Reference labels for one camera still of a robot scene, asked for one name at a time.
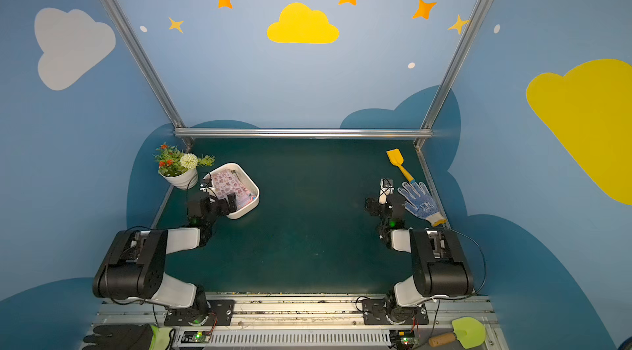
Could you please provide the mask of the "white plastic storage box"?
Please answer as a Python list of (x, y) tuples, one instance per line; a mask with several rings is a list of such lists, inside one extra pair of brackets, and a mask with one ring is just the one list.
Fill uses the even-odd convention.
[(243, 217), (244, 215), (246, 215), (247, 213), (249, 213), (253, 209), (255, 209), (258, 206), (258, 203), (260, 202), (260, 189), (254, 183), (254, 181), (250, 178), (250, 176), (245, 172), (245, 170), (242, 167), (240, 167), (240, 165), (238, 165), (237, 163), (234, 163), (234, 162), (229, 162), (227, 164), (224, 164), (224, 165), (220, 166), (219, 168), (217, 168), (215, 170), (212, 170), (207, 175), (205, 175), (204, 178), (202, 179), (202, 187), (201, 187), (201, 189), (204, 190), (205, 192), (207, 192), (209, 195), (213, 195), (213, 196), (217, 197), (217, 195), (215, 193), (215, 190), (214, 190), (214, 188), (212, 186), (211, 174), (214, 173), (214, 172), (220, 172), (220, 171), (226, 170), (226, 169), (235, 171), (237, 176), (246, 185), (246, 187), (249, 188), (255, 194), (255, 201), (254, 202), (252, 202), (251, 204), (245, 206), (245, 208), (237, 210), (235, 213), (231, 213), (231, 214), (228, 215), (228, 218), (230, 218), (230, 219), (238, 219), (238, 218)]

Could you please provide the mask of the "pink bear sticker sheet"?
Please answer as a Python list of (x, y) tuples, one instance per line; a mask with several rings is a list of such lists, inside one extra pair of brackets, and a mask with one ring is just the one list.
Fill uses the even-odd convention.
[(212, 186), (218, 198), (225, 199), (229, 195), (235, 195), (237, 210), (255, 201), (255, 194), (246, 187), (235, 171), (222, 170), (211, 174)]

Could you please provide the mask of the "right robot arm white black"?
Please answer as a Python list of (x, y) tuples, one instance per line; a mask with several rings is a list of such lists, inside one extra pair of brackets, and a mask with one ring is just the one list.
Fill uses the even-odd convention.
[(403, 219), (404, 202), (395, 194), (365, 200), (365, 211), (380, 219), (382, 243), (411, 256), (408, 279), (395, 284), (384, 298), (361, 301), (366, 325), (426, 324), (426, 302), (474, 293), (474, 280), (458, 236), (441, 228), (408, 228)]

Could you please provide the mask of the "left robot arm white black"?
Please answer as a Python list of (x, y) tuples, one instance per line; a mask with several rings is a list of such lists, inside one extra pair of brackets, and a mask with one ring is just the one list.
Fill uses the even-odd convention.
[(93, 284), (98, 298), (119, 305), (149, 303), (166, 309), (165, 326), (228, 326), (233, 300), (207, 298), (201, 285), (186, 283), (166, 274), (166, 256), (207, 245), (220, 217), (237, 211), (236, 196), (224, 198), (199, 193), (188, 202), (188, 222), (180, 228), (133, 227), (113, 239)]

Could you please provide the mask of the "blue dotted work glove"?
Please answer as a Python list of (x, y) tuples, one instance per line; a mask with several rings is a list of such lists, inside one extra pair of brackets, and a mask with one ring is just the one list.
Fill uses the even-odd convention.
[(439, 211), (439, 205), (423, 182), (403, 182), (398, 193), (404, 197), (405, 210), (417, 218), (426, 220), (433, 227), (447, 223)]

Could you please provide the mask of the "white pot artificial flowers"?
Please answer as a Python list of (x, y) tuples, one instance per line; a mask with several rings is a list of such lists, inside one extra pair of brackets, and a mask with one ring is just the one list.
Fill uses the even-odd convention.
[(158, 173), (180, 190), (190, 190), (197, 185), (198, 167), (212, 167), (215, 163), (213, 156), (199, 157), (168, 144), (162, 144), (156, 151)]

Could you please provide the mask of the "yellow toy shovel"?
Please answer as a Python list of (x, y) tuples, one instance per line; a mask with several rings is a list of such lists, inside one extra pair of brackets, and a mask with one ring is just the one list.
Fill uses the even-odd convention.
[(411, 173), (410, 173), (410, 172), (408, 172), (408, 171), (404, 168), (404, 166), (403, 166), (403, 164), (404, 164), (404, 158), (403, 158), (403, 155), (402, 155), (402, 153), (401, 153), (401, 151), (400, 151), (399, 149), (391, 149), (391, 150), (388, 150), (388, 151), (386, 152), (386, 154), (387, 154), (387, 156), (388, 156), (389, 162), (391, 162), (391, 164), (392, 164), (394, 167), (397, 167), (397, 168), (400, 170), (400, 172), (403, 174), (403, 176), (406, 178), (406, 180), (407, 180), (409, 183), (412, 183), (412, 182), (414, 182), (414, 181), (415, 181), (415, 177), (413, 177), (413, 175), (411, 175)]

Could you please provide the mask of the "black green glove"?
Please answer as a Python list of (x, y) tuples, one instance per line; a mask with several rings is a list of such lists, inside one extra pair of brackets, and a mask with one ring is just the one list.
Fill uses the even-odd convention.
[(97, 325), (83, 339), (83, 349), (161, 350), (171, 349), (175, 330), (154, 325)]

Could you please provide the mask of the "aluminium frame back bar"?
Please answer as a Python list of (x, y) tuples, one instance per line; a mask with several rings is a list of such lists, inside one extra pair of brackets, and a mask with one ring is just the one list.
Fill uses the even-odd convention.
[(429, 139), (431, 130), (176, 128), (178, 137), (253, 139)]

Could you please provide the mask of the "aluminium frame right post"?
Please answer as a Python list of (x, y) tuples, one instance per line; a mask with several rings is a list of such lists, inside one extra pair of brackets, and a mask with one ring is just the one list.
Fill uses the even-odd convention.
[(482, 24), (487, 16), (494, 0), (477, 0), (475, 6), (470, 14), (470, 22), (466, 25), (465, 31), (462, 33), (459, 43), (456, 47), (454, 55), (449, 62), (449, 67), (444, 75), (444, 78), (431, 102), (424, 121), (421, 125), (422, 131), (429, 131), (429, 136), (424, 136), (415, 139), (415, 149), (417, 152), (421, 152), (422, 146), (425, 141), (432, 137), (433, 126), (440, 114), (444, 103), (449, 96), (449, 92), (454, 86), (455, 81), (458, 78), (459, 71), (461, 70), (469, 53), (472, 44), (474, 43), (477, 34), (482, 27)]

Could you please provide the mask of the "aluminium frame post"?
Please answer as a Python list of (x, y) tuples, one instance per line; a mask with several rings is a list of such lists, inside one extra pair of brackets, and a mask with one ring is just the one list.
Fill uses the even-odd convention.
[(424, 121), (421, 125), (422, 131), (429, 131), (429, 136), (424, 136), (415, 139), (415, 149), (417, 152), (421, 152), (422, 146), (425, 141), (432, 137), (433, 126), (440, 114), (444, 103), (449, 96), (449, 92), (454, 86), (455, 81), (458, 78), (459, 71), (461, 70), (469, 53), (472, 44), (474, 43), (477, 34), (482, 27), (482, 24), (487, 16), (494, 0), (477, 0), (475, 6), (470, 14), (470, 22), (466, 25), (465, 31), (462, 33), (459, 43), (456, 47), (454, 55), (449, 62), (449, 67), (444, 75), (444, 78), (431, 102)]
[(181, 115), (178, 113), (173, 100), (169, 96), (166, 87), (156, 72), (147, 53), (143, 49), (139, 38), (134, 32), (133, 26), (129, 22), (119, 2), (117, 0), (100, 0), (100, 2), (108, 16), (110, 16), (110, 19), (148, 82), (163, 111), (174, 126), (174, 129), (177, 131), (180, 128), (185, 128)]

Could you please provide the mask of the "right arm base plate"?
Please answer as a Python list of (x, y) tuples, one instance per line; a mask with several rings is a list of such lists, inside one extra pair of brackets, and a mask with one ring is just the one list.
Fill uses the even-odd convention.
[(428, 325), (425, 306), (400, 307), (390, 298), (363, 299), (361, 312), (365, 325)]

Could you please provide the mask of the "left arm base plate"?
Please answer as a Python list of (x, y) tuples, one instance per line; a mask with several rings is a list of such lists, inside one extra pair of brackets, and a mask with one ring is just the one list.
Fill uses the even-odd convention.
[(234, 300), (207, 300), (206, 307), (196, 305), (185, 309), (169, 309), (164, 325), (168, 327), (228, 326), (235, 307)]

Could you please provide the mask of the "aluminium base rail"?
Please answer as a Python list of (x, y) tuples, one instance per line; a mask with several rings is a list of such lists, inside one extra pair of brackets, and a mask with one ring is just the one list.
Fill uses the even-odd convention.
[[(365, 325), (363, 299), (383, 298), (381, 294), (273, 294), (209, 292), (210, 300), (234, 300), (230, 325), (174, 327), (174, 349), (427, 349), (428, 339), (452, 330), (451, 322), (473, 317), (485, 326), (487, 338), (482, 349), (507, 349), (508, 343), (487, 297), (465, 301), (425, 304), (428, 325)], [(350, 347), (207, 347), (214, 334), (226, 330), (388, 330), (392, 344)]]

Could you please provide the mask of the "aluminium frame left post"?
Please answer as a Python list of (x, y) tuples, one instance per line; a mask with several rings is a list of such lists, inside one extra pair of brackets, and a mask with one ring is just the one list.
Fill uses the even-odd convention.
[(119, 2), (117, 0), (100, 0), (100, 2), (108, 16), (110, 16), (110, 19), (148, 82), (163, 111), (174, 126), (174, 129), (177, 131), (180, 128), (185, 128), (181, 115), (178, 113), (173, 100), (169, 96), (166, 87), (156, 72), (147, 53), (143, 49), (139, 38), (134, 32), (133, 26), (129, 22)]

